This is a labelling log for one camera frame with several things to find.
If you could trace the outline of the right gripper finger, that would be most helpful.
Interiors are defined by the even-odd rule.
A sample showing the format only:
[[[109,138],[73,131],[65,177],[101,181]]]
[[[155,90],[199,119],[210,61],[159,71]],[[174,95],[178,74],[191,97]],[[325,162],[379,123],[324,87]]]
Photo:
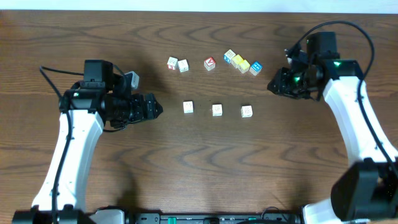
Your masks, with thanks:
[[[277,84],[275,83],[275,81],[271,81],[268,85],[267,85],[267,89],[272,92],[273,94],[277,94]]]
[[[267,85],[268,90],[275,90],[276,89],[276,82],[275,79],[273,78]]]

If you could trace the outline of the green Z white block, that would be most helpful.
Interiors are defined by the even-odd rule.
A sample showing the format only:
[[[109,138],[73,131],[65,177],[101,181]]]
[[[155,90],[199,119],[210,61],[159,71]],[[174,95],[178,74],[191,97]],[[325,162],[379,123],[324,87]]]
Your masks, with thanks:
[[[183,102],[183,112],[185,114],[194,112],[193,101],[184,101]]]

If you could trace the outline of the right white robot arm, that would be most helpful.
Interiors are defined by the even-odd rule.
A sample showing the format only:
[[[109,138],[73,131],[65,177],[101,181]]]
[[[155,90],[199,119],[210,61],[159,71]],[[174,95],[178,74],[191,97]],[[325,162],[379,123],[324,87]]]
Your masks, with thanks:
[[[348,170],[330,197],[302,209],[303,223],[367,223],[397,218],[397,149],[389,142],[370,104],[359,63],[342,59],[333,32],[307,37],[285,50],[289,67],[267,88],[295,100],[325,100],[343,137]]]

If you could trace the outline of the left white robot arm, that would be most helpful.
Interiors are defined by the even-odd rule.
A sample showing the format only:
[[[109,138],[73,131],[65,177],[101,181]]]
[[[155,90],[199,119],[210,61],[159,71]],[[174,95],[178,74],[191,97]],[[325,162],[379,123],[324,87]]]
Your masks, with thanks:
[[[60,129],[49,171],[30,210],[16,211],[13,223],[134,223],[127,210],[105,207],[86,212],[86,186],[94,150],[111,132],[156,119],[162,106],[154,94],[135,90],[139,76],[105,60],[86,60],[82,80],[59,93]]]

